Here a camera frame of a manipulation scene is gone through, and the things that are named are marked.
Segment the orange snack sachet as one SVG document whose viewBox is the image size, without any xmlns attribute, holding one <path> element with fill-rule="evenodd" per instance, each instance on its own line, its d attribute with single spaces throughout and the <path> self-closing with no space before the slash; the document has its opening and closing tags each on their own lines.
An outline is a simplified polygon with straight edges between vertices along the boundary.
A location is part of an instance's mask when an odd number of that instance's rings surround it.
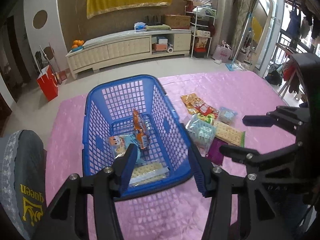
<svg viewBox="0 0 320 240">
<path fill-rule="evenodd" d="M 204 101 L 195 93 L 182 95 L 181 100 L 187 108 L 189 114 L 200 113 L 200 107 L 204 104 Z"/>
</svg>

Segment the grey queen cushion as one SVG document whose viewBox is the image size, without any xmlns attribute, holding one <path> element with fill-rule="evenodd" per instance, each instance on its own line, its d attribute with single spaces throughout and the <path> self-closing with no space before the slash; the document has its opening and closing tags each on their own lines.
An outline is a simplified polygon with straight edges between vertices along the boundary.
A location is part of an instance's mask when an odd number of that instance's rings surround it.
<svg viewBox="0 0 320 240">
<path fill-rule="evenodd" d="M 46 151 L 34 131 L 1 137 L 1 230 L 32 239 L 47 208 L 45 172 Z"/>
</svg>

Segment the clear-wrapped cracker pack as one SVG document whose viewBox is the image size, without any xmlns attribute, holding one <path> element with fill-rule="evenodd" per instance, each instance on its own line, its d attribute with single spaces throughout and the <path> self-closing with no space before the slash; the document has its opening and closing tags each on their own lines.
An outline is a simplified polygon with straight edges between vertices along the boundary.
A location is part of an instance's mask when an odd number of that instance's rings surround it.
<svg viewBox="0 0 320 240">
<path fill-rule="evenodd" d="M 170 170 L 160 161 L 151 161 L 136 166 L 133 169 L 129 187 L 137 187 L 167 178 Z"/>
</svg>

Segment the pink quilted table cover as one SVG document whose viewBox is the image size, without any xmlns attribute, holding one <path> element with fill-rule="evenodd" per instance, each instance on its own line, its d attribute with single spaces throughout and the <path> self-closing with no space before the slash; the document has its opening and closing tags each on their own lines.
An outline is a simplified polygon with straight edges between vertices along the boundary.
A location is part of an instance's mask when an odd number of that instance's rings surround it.
<svg viewBox="0 0 320 240">
<path fill-rule="evenodd" d="M 245 133 L 245 146 L 268 153 L 294 143 L 278 127 L 247 127 L 245 115 L 261 115 L 283 104 L 273 88 L 252 72 L 197 73 L 162 77 L 160 82 L 181 120 L 187 109 L 181 96 L 195 93 L 214 107 L 237 112 L 235 127 Z M 50 202 L 70 174 L 82 174 L 82 132 L 86 94 L 61 102 L 53 124 L 46 162 L 46 200 Z M 145 197 L 116 202 L 125 239 L 200 239 L 210 199 L 194 179 Z"/>
</svg>

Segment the white metal shelf rack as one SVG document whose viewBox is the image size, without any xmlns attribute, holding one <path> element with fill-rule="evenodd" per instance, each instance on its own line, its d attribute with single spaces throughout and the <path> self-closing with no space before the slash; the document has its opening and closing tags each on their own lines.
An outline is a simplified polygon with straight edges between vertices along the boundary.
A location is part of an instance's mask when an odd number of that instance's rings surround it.
<svg viewBox="0 0 320 240">
<path fill-rule="evenodd" d="M 190 17 L 191 57 L 208 57 L 215 34 L 217 10 L 211 0 L 184 0 L 184 15 Z"/>
</svg>

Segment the light blue biscuit pack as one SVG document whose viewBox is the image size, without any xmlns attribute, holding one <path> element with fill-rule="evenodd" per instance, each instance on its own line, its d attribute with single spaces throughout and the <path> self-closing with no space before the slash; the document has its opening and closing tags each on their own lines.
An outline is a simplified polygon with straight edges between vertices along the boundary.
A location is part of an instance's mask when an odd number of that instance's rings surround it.
<svg viewBox="0 0 320 240">
<path fill-rule="evenodd" d="M 192 141 L 208 153 L 216 135 L 216 127 L 201 120 L 198 115 L 194 114 L 187 122 L 187 130 Z"/>
</svg>

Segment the pink gift bag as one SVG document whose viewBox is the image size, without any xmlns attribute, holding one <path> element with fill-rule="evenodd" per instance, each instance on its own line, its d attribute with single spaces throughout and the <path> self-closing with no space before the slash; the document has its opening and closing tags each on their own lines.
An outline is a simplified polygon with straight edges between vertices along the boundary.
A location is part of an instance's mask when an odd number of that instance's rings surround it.
<svg viewBox="0 0 320 240">
<path fill-rule="evenodd" d="M 230 45 L 224 40 L 221 41 L 221 44 L 218 44 L 212 55 L 212 59 L 227 63 L 230 56 L 232 55 L 232 49 Z"/>
</svg>

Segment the small round biscuit pack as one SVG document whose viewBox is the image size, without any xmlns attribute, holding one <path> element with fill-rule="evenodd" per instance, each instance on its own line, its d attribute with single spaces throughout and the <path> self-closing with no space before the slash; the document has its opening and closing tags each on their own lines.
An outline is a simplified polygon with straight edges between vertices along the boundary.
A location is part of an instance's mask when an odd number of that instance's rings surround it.
<svg viewBox="0 0 320 240">
<path fill-rule="evenodd" d="M 220 107 L 217 120 L 229 126 L 234 125 L 238 113 L 226 107 Z"/>
</svg>

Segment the brown cardboard box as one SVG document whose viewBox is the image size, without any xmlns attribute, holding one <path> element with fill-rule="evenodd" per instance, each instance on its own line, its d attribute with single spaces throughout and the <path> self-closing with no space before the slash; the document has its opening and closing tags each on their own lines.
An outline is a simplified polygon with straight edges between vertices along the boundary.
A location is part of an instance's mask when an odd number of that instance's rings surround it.
<svg viewBox="0 0 320 240">
<path fill-rule="evenodd" d="M 171 29 L 189 29 L 191 17 L 184 15 L 163 15 L 162 20 Z"/>
</svg>

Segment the purple snack packet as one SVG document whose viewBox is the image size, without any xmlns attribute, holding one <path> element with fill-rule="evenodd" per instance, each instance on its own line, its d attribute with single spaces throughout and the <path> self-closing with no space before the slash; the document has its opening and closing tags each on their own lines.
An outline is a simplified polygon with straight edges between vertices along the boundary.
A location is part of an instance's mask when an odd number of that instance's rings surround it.
<svg viewBox="0 0 320 240">
<path fill-rule="evenodd" d="M 224 155 L 220 152 L 220 147 L 222 145 L 227 145 L 227 143 L 220 140 L 219 138 L 214 138 L 209 151 L 206 154 L 206 158 L 218 166 L 222 165 L 224 159 Z"/>
</svg>

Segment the blue tissue pack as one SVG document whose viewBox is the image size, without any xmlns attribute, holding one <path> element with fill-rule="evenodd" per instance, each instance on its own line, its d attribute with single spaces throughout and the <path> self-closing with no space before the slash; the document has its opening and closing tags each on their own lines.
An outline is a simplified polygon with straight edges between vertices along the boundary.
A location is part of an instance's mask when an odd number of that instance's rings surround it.
<svg viewBox="0 0 320 240">
<path fill-rule="evenodd" d="M 135 32 L 146 31 L 146 24 L 144 22 L 137 22 L 134 24 Z"/>
</svg>

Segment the orange wafer snack packet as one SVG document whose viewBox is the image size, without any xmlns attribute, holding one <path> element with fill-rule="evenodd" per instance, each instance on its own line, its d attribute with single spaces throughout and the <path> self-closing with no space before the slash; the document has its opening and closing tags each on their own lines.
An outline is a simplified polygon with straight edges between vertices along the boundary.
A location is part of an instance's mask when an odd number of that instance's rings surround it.
<svg viewBox="0 0 320 240">
<path fill-rule="evenodd" d="M 149 130 L 143 116 L 137 110 L 133 110 L 134 134 L 141 150 L 145 150 L 149 145 Z"/>
</svg>

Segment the green folded towel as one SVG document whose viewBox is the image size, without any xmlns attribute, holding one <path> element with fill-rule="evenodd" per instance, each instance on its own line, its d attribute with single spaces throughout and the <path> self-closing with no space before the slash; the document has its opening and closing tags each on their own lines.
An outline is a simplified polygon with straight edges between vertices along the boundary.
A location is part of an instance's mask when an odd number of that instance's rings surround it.
<svg viewBox="0 0 320 240">
<path fill-rule="evenodd" d="M 166 24 L 146 25 L 145 29 L 146 29 L 146 31 L 171 30 L 171 27 L 169 25 L 166 25 Z"/>
</svg>

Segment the blue plastic basket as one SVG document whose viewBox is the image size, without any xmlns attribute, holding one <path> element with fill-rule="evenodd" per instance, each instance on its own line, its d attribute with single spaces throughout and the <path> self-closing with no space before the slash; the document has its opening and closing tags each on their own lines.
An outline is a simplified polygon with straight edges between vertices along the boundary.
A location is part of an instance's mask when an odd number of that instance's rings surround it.
<svg viewBox="0 0 320 240">
<path fill-rule="evenodd" d="M 163 179 L 144 185 L 132 184 L 122 200 L 138 198 L 186 182 L 192 176 L 188 161 L 190 140 L 178 113 L 159 80 L 136 75 L 103 83 L 87 95 L 82 133 L 82 170 L 91 176 L 114 163 L 112 136 L 134 139 L 133 111 L 143 118 L 148 146 L 138 151 L 138 164 L 161 164 Z"/>
</svg>

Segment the green-edged cracker pack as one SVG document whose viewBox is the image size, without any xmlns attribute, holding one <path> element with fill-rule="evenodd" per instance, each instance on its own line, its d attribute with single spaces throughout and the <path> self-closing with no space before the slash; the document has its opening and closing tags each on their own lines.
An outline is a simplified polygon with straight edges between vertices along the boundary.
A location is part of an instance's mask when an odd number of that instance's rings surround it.
<svg viewBox="0 0 320 240">
<path fill-rule="evenodd" d="M 232 126 L 229 126 L 223 122 L 214 121 L 214 127 L 216 128 L 216 137 L 227 144 L 244 147 L 245 145 L 245 132 L 239 131 Z"/>
</svg>

